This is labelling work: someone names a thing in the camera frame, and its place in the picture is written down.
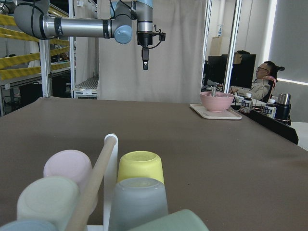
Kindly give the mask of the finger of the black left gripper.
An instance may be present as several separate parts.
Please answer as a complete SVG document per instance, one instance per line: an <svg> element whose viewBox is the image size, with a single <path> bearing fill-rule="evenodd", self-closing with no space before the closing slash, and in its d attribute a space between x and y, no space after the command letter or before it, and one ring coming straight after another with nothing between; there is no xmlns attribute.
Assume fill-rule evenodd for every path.
<svg viewBox="0 0 308 231"><path fill-rule="evenodd" d="M149 62L149 49L143 47L141 50L141 57L142 57L142 67L143 70L148 70L148 62Z"/></svg>

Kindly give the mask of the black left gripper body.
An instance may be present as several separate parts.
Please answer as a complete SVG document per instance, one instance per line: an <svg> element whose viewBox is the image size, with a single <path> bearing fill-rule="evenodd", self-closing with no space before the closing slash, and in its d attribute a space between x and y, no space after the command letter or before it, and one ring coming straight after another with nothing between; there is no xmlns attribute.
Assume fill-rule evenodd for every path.
<svg viewBox="0 0 308 231"><path fill-rule="evenodd" d="M153 33L152 32L137 32L137 44L142 48L149 49L153 44Z"/></svg>

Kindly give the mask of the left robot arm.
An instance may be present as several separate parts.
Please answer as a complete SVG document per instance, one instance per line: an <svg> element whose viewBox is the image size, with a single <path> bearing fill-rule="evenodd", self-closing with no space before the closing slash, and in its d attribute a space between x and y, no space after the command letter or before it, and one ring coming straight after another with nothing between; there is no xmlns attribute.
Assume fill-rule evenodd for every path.
<svg viewBox="0 0 308 231"><path fill-rule="evenodd" d="M142 47L143 69L148 69L149 47L153 43L153 2L134 0L111 2L109 19L78 19L48 16L47 0L1 1L8 13L14 14L17 26L37 39L54 37L114 38L127 44L132 37L132 21L137 21L137 43Z"/></svg>

